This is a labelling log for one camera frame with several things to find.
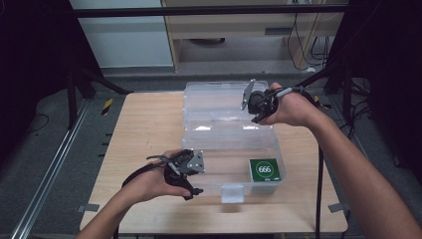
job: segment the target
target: plastic storage box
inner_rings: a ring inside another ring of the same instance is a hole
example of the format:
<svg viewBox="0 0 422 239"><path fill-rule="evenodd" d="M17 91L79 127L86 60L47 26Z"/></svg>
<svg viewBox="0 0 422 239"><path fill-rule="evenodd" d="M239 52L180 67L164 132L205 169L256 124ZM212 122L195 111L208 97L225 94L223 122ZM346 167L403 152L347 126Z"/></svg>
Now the plastic storage box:
<svg viewBox="0 0 422 239"><path fill-rule="evenodd" d="M182 146L202 149L206 169L189 181L204 189L201 195L221 195L223 203L273 193L286 174L273 127L251 122L254 116L248 115L247 109L241 110L248 84L188 83L184 91ZM256 82L253 91L267 87L266 82ZM263 162L268 160L275 166Z"/></svg>

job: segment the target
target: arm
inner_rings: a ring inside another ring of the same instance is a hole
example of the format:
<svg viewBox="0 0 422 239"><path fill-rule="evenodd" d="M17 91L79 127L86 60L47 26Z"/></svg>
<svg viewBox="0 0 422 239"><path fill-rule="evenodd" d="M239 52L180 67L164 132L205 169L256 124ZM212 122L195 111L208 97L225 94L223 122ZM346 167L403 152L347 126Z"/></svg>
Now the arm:
<svg viewBox="0 0 422 239"><path fill-rule="evenodd" d="M170 157L178 151L180 150L167 151L164 155ZM77 238L109 239L126 212L135 203L148 201L162 195L190 196L189 190L167 184L164 180L163 171L164 169L161 167L154 168L140 174L128 183L111 198L96 217L80 232Z"/></svg>
<svg viewBox="0 0 422 239"><path fill-rule="evenodd" d="M332 119L299 94L288 94L279 101L278 110L260 124L285 122L310 129L367 238L422 238L421 227L398 193Z"/></svg>

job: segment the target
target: table top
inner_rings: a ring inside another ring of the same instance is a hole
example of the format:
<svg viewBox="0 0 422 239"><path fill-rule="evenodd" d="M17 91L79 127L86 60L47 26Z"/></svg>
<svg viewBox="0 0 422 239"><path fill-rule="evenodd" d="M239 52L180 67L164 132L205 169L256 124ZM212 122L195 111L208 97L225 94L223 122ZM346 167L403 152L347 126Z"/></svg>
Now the table top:
<svg viewBox="0 0 422 239"><path fill-rule="evenodd" d="M183 138L183 93L135 93L126 97L89 204L100 210L121 183L147 163L150 155L180 148ZM276 124L286 178L274 194L249 195L244 203L222 204L219 196L162 196L131 207L120 233L208 234L314 232L317 206L317 141L304 127ZM347 223L324 168L321 232L342 232ZM86 211L84 228L97 214Z"/></svg>

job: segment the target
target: green label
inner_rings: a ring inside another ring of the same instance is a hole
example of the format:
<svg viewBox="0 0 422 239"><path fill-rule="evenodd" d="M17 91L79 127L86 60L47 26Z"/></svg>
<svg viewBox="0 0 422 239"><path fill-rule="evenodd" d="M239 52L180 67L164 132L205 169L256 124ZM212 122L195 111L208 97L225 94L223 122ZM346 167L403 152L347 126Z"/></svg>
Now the green label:
<svg viewBox="0 0 422 239"><path fill-rule="evenodd" d="M280 181L279 166L275 158L250 159L253 181Z"/></svg>

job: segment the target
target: forearm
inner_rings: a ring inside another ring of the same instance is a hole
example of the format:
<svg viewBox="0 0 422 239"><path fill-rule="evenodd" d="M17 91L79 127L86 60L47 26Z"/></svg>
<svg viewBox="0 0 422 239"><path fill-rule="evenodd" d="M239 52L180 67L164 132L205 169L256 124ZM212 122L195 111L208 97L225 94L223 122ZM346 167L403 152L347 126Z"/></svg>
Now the forearm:
<svg viewBox="0 0 422 239"><path fill-rule="evenodd" d="M115 195L77 238L109 239L129 208L119 194Z"/></svg>
<svg viewBox="0 0 422 239"><path fill-rule="evenodd" d="M331 119L318 117L310 130L367 238L421 238L420 226L388 181Z"/></svg>

